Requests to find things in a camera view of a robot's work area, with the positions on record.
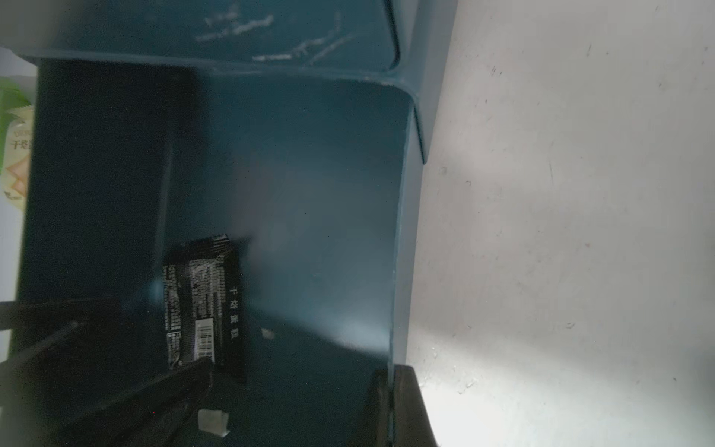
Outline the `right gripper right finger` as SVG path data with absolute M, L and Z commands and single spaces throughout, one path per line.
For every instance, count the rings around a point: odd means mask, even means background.
M 393 402 L 393 445 L 398 447 L 437 447 L 438 444 L 413 367 L 395 366 Z

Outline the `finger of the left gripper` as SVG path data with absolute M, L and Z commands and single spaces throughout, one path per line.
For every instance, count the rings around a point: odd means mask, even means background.
M 168 446 L 212 386 L 207 359 L 158 365 L 116 297 L 4 302 L 1 327 L 4 446 Z

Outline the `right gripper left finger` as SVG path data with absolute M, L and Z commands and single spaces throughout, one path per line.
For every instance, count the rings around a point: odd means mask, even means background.
M 357 446 L 389 445 L 390 391 L 387 369 L 379 369 L 371 377 L 366 403 L 357 427 Z

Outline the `yellow-green cookie packet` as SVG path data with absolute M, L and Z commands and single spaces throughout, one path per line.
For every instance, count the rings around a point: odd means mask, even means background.
M 7 201 L 25 211 L 30 181 L 35 108 L 26 105 L 7 111 L 10 121 L 4 141 L 1 186 Z

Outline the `teal lowest drawer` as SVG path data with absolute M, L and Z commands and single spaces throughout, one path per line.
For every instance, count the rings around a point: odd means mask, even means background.
M 423 167 L 405 92 L 43 61 L 34 134 L 17 301 L 116 297 L 169 367 L 164 257 L 236 244 L 246 382 L 212 363 L 168 446 L 357 446 L 379 369 L 394 446 Z

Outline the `teal drawer cabinet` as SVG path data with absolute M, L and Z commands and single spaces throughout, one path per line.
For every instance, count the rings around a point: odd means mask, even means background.
M 428 154 L 454 1 L 5 1 L 1 45 L 36 60 L 111 61 L 392 86 Z

